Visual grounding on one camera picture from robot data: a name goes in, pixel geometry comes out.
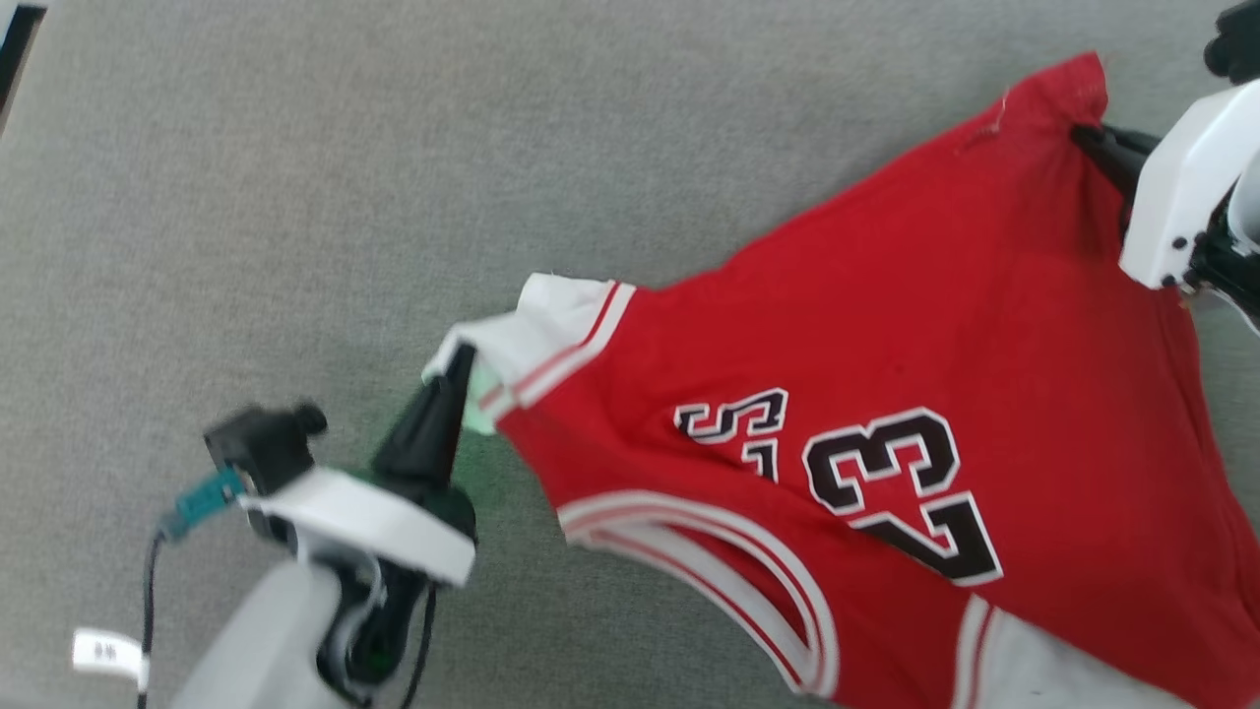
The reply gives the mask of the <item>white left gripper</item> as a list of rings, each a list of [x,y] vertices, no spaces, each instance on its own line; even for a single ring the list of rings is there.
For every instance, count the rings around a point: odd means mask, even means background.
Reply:
[[[475,354],[472,346],[457,345],[446,369],[415,392],[374,455],[379,482],[387,487],[451,484]],[[339,470],[310,468],[278,492],[242,495],[239,508],[446,586],[462,588],[472,574],[472,539],[417,504]]]

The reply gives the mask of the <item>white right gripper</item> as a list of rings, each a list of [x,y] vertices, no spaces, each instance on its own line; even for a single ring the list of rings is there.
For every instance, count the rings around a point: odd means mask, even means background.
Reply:
[[[1196,99],[1166,137],[1074,125],[1077,149],[1131,203],[1120,268],[1147,288],[1184,283],[1191,247],[1225,208],[1237,254],[1257,252],[1259,82]]]

